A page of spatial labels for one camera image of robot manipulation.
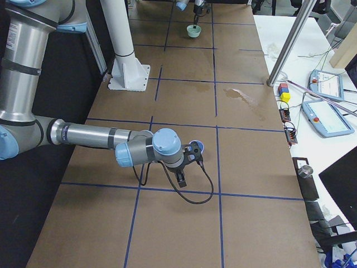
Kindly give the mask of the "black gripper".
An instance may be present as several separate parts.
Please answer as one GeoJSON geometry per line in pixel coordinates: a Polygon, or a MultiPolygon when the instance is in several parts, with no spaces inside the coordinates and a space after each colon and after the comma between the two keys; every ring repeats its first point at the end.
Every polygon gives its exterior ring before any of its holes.
{"type": "Polygon", "coordinates": [[[187,186],[184,174],[184,166],[184,159],[179,159],[179,161],[174,163],[166,163],[168,170],[175,174],[177,183],[180,188],[187,186]]]}
{"type": "Polygon", "coordinates": [[[199,16],[204,13],[204,10],[209,12],[209,5],[206,0],[195,0],[194,1],[194,26],[193,28],[197,28],[197,24],[199,21],[199,16]]]}

